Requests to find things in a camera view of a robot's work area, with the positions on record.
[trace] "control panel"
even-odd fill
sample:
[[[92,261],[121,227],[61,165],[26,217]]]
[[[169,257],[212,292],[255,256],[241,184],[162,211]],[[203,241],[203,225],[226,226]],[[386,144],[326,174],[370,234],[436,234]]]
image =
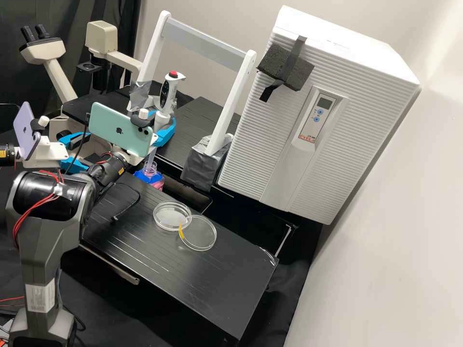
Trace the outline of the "control panel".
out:
[[[315,143],[318,134],[323,128],[329,113],[333,109],[336,99],[332,96],[320,93],[313,105],[307,120],[300,131],[298,138]]]

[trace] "petri dish lid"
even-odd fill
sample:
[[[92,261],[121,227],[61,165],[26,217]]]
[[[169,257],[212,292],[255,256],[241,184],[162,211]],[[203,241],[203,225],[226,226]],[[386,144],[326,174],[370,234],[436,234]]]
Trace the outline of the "petri dish lid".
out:
[[[191,222],[191,210],[178,201],[159,203],[153,211],[156,224],[164,230],[177,231],[178,226],[186,228]]]
[[[182,229],[178,234],[188,247],[195,251],[207,251],[214,246],[217,239],[217,230],[214,224],[200,214],[188,217],[188,225],[182,224]]]

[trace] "white wall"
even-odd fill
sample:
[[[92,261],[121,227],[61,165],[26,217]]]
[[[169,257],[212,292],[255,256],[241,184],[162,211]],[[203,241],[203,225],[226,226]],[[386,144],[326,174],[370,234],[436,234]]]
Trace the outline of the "white wall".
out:
[[[318,252],[285,347],[463,345],[463,11],[452,6],[433,35],[434,53],[446,49],[421,56],[435,73]]]
[[[316,15],[389,43],[410,64],[419,79],[430,75],[434,62],[425,66],[415,58],[427,54],[429,36],[442,23],[450,0],[144,0],[142,2],[135,58],[142,60],[159,13],[168,10],[173,17],[242,50],[253,49],[260,61],[268,37],[282,5]],[[180,91],[204,96],[223,105],[236,74],[205,58],[168,43],[155,79],[163,81],[166,72],[176,69],[187,76]],[[243,91],[237,111],[241,113],[254,74]]]

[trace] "white label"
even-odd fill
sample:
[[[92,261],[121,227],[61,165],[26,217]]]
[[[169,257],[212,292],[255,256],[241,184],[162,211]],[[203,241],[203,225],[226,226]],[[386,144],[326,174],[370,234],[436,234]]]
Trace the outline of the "white label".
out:
[[[47,313],[54,306],[54,278],[46,286],[26,284],[27,310]]]

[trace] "red label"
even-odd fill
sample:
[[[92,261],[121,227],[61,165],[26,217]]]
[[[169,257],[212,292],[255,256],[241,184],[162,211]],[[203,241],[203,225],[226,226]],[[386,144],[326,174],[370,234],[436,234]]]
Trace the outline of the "red label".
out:
[[[312,142],[312,143],[315,142],[315,139],[312,138],[311,136],[305,136],[305,135],[299,134],[298,137],[299,137],[301,140],[304,140],[304,141],[307,141],[307,142]]]

